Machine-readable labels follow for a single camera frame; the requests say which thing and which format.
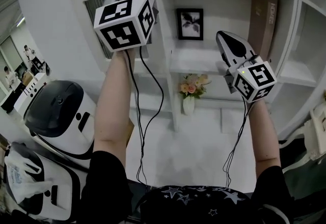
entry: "person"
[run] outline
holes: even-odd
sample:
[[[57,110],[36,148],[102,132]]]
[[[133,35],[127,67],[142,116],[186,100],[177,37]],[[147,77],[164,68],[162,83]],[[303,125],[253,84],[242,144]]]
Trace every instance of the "person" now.
[[[9,70],[7,66],[4,69],[6,73],[6,82],[15,93],[21,94],[21,92],[25,89],[24,84],[19,80],[16,73]]]
[[[128,50],[134,65],[134,50]],[[126,136],[131,83],[123,51],[115,52],[95,113],[94,150],[77,223],[123,223],[131,212]],[[225,187],[169,185],[149,191],[139,206],[151,223],[293,223],[292,198],[281,169],[279,144],[264,100],[253,105],[250,127],[256,188],[246,194]]]
[[[37,58],[37,56],[35,55],[35,51],[30,49],[29,47],[27,47],[27,45],[24,46],[24,52],[25,55],[27,56],[28,60],[32,62],[32,64],[38,69],[40,70],[42,68],[42,63],[40,62],[40,60]]]

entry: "white chair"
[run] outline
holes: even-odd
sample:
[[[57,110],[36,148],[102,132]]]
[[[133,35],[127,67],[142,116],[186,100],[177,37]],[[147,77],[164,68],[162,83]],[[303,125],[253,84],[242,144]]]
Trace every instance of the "white chair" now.
[[[318,160],[321,163],[323,155],[326,154],[326,103],[318,105],[310,110],[311,119],[297,129],[288,140],[280,145],[280,149],[287,147],[297,138],[305,139],[307,153],[297,162],[283,169],[283,173],[298,168],[310,160]]]

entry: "white plastic bag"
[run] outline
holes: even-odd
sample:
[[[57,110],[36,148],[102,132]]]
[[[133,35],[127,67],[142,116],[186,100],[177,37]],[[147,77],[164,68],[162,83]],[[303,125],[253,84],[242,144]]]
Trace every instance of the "white plastic bag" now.
[[[5,157],[5,164],[7,166],[9,186],[18,204],[25,198],[30,198],[35,194],[44,193],[51,189],[51,181],[36,182],[26,173],[40,174],[42,169],[16,151],[10,151],[9,155]]]

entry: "flower picture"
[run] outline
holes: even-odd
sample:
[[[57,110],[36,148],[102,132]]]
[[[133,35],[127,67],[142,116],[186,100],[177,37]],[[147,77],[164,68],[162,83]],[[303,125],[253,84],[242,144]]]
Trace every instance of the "flower picture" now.
[[[208,76],[203,74],[198,76],[197,74],[189,74],[184,77],[184,81],[179,85],[179,93],[183,99],[188,96],[195,97],[197,99],[204,93],[206,93],[206,85],[210,81]]]
[[[203,40],[203,10],[177,9],[179,39]]]

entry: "framed artwork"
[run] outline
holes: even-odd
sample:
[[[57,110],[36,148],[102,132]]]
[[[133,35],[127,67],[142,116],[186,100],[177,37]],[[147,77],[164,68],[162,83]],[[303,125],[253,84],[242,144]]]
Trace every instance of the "framed artwork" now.
[[[179,39],[204,39],[204,11],[203,9],[177,9]]]

